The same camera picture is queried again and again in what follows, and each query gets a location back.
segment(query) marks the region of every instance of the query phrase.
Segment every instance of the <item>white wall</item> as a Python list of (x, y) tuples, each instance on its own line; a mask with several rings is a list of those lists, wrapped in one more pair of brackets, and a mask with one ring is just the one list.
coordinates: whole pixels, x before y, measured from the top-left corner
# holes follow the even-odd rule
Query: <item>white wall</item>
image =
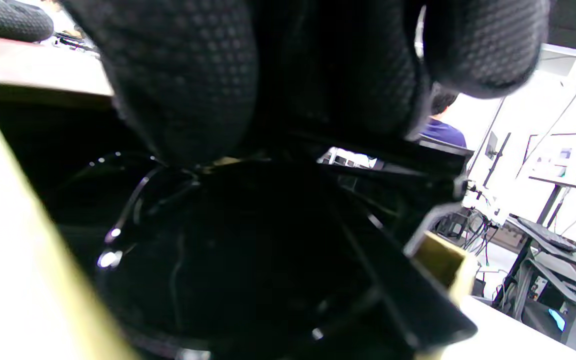
[[(561, 54), (544, 52), (542, 59), (560, 57)], [(498, 197), (502, 209), (536, 220), (554, 185), (539, 180), (522, 178), (515, 180), (519, 170), (528, 137), (543, 134), (551, 127), (574, 91), (563, 88), (563, 78), (569, 73), (574, 59), (553, 59), (542, 61), (539, 71), (528, 84), (508, 96), (494, 123), (492, 131), (498, 137), (498, 148), (508, 132), (510, 140), (503, 157), (490, 178), (488, 187)], [(444, 121), (461, 130), (471, 150), (477, 150), (487, 127), (494, 116), (499, 100), (477, 100), (460, 95), (448, 110)], [(553, 133), (576, 133), (576, 100), (570, 105)], [(471, 178), (483, 182), (492, 161), (480, 155), (473, 167)], [(556, 232), (562, 233), (576, 219), (576, 189), (572, 189), (557, 216)], [(576, 241), (576, 224), (565, 234)]]

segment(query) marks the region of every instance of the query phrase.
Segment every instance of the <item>gloved hand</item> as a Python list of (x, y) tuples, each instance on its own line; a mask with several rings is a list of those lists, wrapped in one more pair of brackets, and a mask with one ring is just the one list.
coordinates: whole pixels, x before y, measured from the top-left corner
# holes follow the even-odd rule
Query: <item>gloved hand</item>
[(405, 141), (432, 82), (477, 98), (523, 85), (549, 13), (548, 0), (63, 2), (98, 45), (123, 118), (172, 166), (290, 121)]

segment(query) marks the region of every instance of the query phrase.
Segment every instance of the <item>white table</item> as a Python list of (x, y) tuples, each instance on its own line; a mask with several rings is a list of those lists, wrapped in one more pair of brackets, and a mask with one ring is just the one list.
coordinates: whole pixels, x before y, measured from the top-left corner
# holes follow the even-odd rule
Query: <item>white table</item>
[(101, 62), (88, 54), (0, 38), (0, 84), (110, 96)]
[(470, 296), (463, 299), (461, 310), (478, 332), (448, 346), (441, 360), (576, 360), (576, 351)]

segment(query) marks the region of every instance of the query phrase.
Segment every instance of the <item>desk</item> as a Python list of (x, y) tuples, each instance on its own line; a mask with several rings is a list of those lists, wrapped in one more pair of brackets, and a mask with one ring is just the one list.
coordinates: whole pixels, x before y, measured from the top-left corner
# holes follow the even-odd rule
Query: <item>desk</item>
[[(522, 224), (521, 222), (518, 221), (518, 219), (512, 216), (509, 216), (508, 219), (506, 219), (506, 223), (511, 224), (515, 228), (521, 230), (525, 234), (525, 236), (528, 237), (528, 239), (526, 239), (526, 241), (523, 243), (523, 246), (519, 251), (516, 260), (514, 261), (514, 264), (512, 264), (509, 276), (506, 276), (505, 280), (503, 280), (504, 289), (508, 289), (510, 284), (512, 284), (513, 282), (512, 278), (514, 278), (517, 275), (517, 272), (519, 271), (519, 266), (526, 259), (526, 257), (528, 257), (528, 253), (530, 251), (531, 246), (536, 246), (541, 251), (543, 251), (544, 253), (550, 255), (555, 259), (563, 260), (568, 264), (576, 265), (576, 251), (566, 252), (556, 248), (555, 246), (552, 246), (547, 241), (544, 241), (541, 236), (536, 234), (534, 231), (530, 230), (530, 228), (524, 226), (524, 224)], [(504, 297), (503, 291), (499, 291), (497, 296), (494, 297), (494, 302), (492, 306), (494, 308), (498, 308), (501, 303), (501, 299), (503, 297)]]
[[(514, 217), (508, 217), (506, 220), (508, 223), (512, 224), (515, 228), (523, 231), (533, 242), (537, 243), (539, 248), (544, 251), (544, 253), (553, 256), (554, 258), (561, 259), (569, 264), (576, 265), (576, 251), (575, 252), (566, 252), (562, 251), (555, 246), (552, 246), (549, 242), (544, 241), (541, 236), (530, 230), (530, 228), (524, 226)], [(526, 241), (523, 248), (527, 249), (530, 248), (530, 243), (532, 241)]]
[(0, 38), (0, 84), (111, 96), (101, 62), (81, 52)]
[(477, 325), (478, 332), (448, 346), (441, 360), (576, 360), (576, 351), (470, 296), (462, 300), (461, 311)]

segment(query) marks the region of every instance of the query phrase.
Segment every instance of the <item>person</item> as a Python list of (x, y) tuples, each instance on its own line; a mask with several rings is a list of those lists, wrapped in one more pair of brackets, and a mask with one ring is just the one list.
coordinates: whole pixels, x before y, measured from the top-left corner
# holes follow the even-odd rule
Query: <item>person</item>
[(442, 88), (438, 84), (434, 85), (432, 88), (432, 105), (430, 108), (430, 114), (432, 115), (430, 116), (430, 122), (426, 126), (425, 130), (421, 132), (422, 135), (466, 148), (466, 138), (464, 137), (464, 133), (441, 121), (450, 105), (457, 100), (458, 95), (458, 93)]

